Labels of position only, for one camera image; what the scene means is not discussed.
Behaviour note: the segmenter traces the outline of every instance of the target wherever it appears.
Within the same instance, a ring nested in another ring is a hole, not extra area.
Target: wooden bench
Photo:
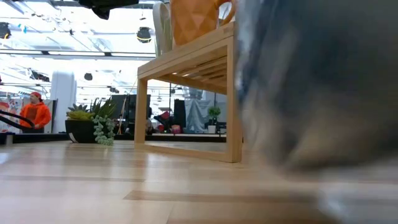
[[[225,162],[240,162],[242,131],[234,94],[234,27],[229,23],[193,42],[173,49],[138,68],[135,148],[199,157]],[[227,96],[227,144],[224,152],[198,151],[154,146],[145,143],[147,82],[155,79]]]

